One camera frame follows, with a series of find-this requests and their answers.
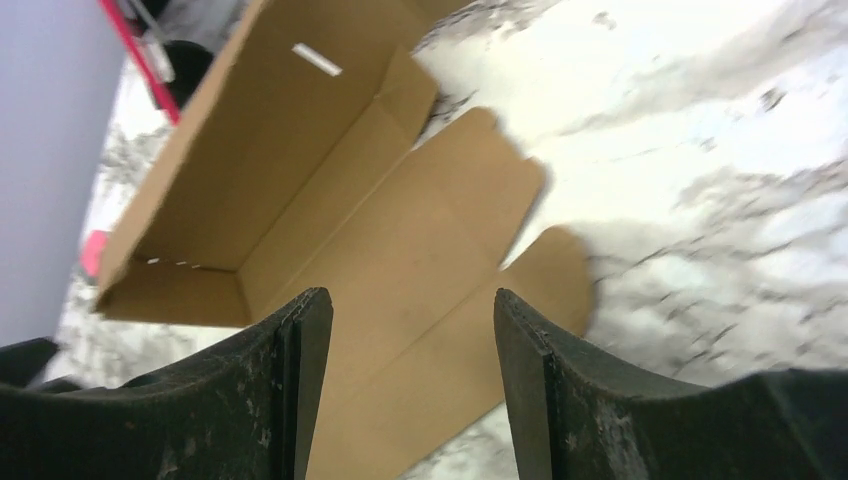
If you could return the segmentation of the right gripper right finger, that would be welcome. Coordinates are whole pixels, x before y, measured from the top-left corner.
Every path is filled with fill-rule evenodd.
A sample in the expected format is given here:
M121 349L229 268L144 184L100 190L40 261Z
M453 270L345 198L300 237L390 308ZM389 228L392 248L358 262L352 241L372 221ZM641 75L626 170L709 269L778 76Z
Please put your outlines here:
M630 364L514 292L494 330L518 474L555 479L843 479L847 374L757 372L716 387Z

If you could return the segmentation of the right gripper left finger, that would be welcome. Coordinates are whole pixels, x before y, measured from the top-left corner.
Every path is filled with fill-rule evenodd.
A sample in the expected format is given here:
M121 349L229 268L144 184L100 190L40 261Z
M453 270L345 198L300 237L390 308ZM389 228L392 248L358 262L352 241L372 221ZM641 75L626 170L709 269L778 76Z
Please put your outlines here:
M302 479L333 321L302 292L259 323L126 384L1 384L5 479Z

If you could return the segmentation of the brown cardboard box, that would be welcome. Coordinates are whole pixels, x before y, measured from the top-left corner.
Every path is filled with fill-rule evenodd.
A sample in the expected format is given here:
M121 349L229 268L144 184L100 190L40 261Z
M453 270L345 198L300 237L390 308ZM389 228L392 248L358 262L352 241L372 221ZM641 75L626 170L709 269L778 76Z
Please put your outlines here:
M501 268L543 169L483 108L419 138L438 86L410 49L458 8L252 2L101 260L117 320L246 326L328 289L311 479L393 479L502 400L498 289L587 328L572 234Z

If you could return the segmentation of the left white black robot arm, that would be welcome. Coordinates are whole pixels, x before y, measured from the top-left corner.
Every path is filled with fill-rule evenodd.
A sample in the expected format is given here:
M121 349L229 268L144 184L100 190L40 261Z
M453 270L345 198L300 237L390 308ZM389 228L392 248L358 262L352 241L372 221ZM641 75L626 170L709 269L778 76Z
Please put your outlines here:
M1 384L47 393L81 390L82 386L68 377L42 379L43 371L58 351L59 345L44 337L2 347Z

